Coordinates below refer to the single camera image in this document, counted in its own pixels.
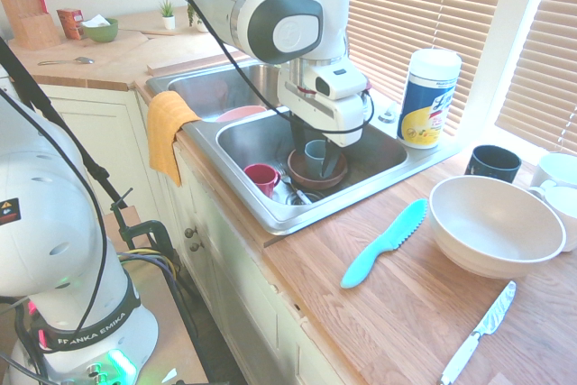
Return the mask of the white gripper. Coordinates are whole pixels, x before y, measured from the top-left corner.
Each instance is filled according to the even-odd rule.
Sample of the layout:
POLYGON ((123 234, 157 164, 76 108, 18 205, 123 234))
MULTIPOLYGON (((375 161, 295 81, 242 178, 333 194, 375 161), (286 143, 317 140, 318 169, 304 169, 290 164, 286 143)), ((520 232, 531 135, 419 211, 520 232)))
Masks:
POLYGON ((320 93, 298 96, 297 87, 289 81, 289 69, 281 68, 278 77, 278 100, 294 115, 289 117, 296 154, 305 157, 307 131, 310 125, 324 130, 325 156, 322 179, 330 177, 341 156, 341 148, 358 142, 364 122, 363 102, 359 94, 331 100, 320 93))

